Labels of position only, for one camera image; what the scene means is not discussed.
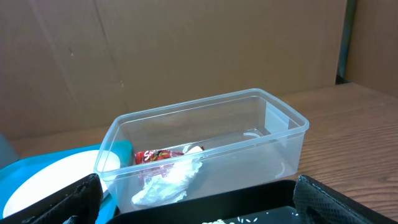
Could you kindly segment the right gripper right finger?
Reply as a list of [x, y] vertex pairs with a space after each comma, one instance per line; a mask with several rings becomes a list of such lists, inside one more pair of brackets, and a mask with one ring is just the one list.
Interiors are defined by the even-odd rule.
[[397, 224], [307, 175], [298, 177], [293, 200], [303, 224]]

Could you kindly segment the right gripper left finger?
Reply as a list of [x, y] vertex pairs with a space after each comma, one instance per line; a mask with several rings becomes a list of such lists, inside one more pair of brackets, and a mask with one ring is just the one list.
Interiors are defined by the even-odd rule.
[[95, 224], [103, 189], [97, 174], [68, 185], [1, 220], [1, 224]]

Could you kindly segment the large white plate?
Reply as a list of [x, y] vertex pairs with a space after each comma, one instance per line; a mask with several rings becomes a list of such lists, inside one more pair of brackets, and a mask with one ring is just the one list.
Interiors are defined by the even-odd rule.
[[94, 171], [97, 150], [79, 152], [60, 159], [23, 182], [8, 198], [3, 217], [11, 216]]

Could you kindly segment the red snack wrapper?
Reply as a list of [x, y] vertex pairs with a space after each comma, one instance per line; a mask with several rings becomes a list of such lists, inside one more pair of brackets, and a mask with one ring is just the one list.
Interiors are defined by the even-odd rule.
[[[177, 152], [169, 149], [154, 149], [148, 151], [137, 152], [134, 155], [135, 165], [145, 164], [155, 161], [160, 161], [164, 159], [170, 159], [173, 157], [184, 156], [186, 154], [192, 154], [196, 152], [202, 152], [205, 148], [203, 146], [195, 146], [188, 150], [187, 147], [184, 148], [183, 152]], [[153, 177], [167, 177], [173, 168], [174, 164], [167, 164], [160, 167], [155, 167], [149, 169], [149, 171], [140, 171], [139, 180], [142, 185], [149, 185], [149, 182]]]

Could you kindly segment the white napkin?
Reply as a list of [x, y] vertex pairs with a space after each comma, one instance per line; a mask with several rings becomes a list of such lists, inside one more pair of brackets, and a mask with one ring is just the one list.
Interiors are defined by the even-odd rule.
[[175, 203], [187, 195], [190, 182], [197, 175], [201, 162], [196, 159], [174, 163], [167, 177], [156, 176], [149, 185], [142, 185], [142, 190], [132, 196], [131, 202], [142, 207], [157, 207]]

